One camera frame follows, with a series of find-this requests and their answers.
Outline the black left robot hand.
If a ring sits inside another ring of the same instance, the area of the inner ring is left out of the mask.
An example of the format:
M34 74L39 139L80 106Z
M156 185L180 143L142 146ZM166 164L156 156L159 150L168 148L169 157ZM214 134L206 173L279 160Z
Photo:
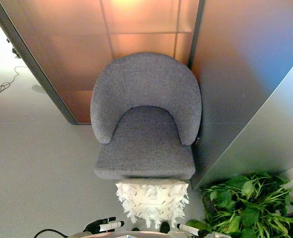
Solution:
M104 232L113 232L117 228L122 227L124 221L116 221L116 217L109 217L105 219L96 220L87 224L83 232L90 232L91 234L98 234Z

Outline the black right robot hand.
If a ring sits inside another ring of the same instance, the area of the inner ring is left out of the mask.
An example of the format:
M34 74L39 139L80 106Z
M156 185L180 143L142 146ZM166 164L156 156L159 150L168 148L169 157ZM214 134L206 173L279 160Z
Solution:
M177 224L177 228L198 238L214 238L214 235L210 234L206 229L197 229L184 224Z

